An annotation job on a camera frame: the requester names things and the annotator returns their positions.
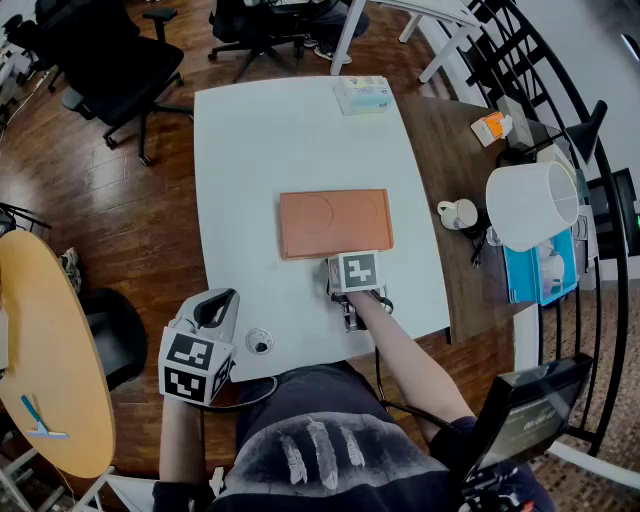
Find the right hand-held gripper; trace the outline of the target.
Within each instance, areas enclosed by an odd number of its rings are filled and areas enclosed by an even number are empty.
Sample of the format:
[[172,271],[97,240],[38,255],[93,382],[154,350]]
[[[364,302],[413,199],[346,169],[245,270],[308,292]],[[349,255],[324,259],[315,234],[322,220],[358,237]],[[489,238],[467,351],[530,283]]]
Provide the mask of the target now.
[[366,331],[367,327],[347,295],[366,292],[373,296],[387,313],[394,310],[382,279],[378,251],[339,253],[325,260],[327,266],[326,293],[342,309],[347,333]]

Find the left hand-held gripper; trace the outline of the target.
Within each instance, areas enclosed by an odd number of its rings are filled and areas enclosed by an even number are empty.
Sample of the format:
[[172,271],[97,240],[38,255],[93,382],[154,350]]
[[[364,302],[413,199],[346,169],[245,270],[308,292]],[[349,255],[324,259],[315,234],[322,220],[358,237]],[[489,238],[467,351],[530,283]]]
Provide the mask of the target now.
[[164,328],[159,357],[159,392],[186,403],[209,406],[228,380],[237,347],[239,310],[232,288],[207,290],[179,308]]

